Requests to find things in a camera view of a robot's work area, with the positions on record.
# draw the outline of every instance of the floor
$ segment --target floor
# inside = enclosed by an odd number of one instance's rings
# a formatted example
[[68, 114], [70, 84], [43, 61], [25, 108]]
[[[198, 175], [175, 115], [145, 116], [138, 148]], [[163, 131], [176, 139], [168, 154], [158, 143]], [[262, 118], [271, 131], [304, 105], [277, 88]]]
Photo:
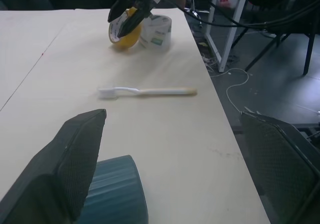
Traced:
[[[214, 56], [209, 47], [201, 47], [205, 43], [197, 21], [187, 19], [194, 32], [200, 52], [205, 59]], [[227, 23], [223, 17], [216, 16], [216, 23]], [[211, 36], [220, 52], [222, 52], [228, 28], [212, 27]], [[256, 30], [249, 30], [231, 51], [229, 68], [244, 69], [252, 59], [270, 42], [270, 38], [263, 36]], [[249, 71], [246, 84], [229, 90], [232, 102], [241, 111], [251, 110], [267, 116], [275, 117], [291, 124], [316, 124], [320, 122], [320, 36], [315, 38], [309, 72], [302, 76], [308, 38], [303, 34], [293, 34], [278, 48], [272, 48]], [[232, 127], [239, 123], [239, 113], [230, 104], [226, 96], [226, 89], [241, 83], [247, 78], [241, 71], [231, 71], [230, 74], [212, 78], [224, 111]]]

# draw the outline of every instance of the yellow tape roll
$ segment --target yellow tape roll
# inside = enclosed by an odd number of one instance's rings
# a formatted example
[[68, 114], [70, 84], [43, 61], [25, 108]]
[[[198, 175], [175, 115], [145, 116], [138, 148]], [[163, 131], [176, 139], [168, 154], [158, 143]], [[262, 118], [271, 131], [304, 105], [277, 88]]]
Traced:
[[128, 35], [118, 38], [118, 33], [122, 23], [136, 11], [136, 8], [132, 7], [126, 10], [119, 18], [112, 21], [109, 25], [109, 39], [119, 49], [128, 49], [138, 41], [141, 33], [141, 23]]

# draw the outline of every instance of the toothbrush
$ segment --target toothbrush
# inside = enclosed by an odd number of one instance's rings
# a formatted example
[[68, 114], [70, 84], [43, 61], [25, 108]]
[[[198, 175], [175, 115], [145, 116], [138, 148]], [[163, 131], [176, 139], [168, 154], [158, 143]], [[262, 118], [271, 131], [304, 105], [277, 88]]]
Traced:
[[196, 95], [195, 88], [155, 88], [155, 89], [137, 89], [126, 87], [98, 88], [100, 98], [116, 98], [118, 91], [127, 91], [134, 95]]

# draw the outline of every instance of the blue container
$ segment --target blue container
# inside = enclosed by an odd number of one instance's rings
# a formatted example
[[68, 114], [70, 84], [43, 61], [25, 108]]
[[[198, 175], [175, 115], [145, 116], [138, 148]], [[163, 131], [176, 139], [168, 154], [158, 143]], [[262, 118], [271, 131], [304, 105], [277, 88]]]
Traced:
[[131, 156], [98, 162], [77, 224], [147, 224], [148, 210]]

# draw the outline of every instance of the toothbrush head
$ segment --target toothbrush head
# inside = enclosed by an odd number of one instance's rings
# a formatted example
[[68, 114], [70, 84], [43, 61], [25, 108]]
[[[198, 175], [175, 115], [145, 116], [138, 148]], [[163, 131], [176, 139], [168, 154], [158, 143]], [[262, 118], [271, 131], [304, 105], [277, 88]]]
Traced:
[[101, 99], [112, 99], [117, 98], [116, 89], [115, 88], [98, 88], [99, 98]]

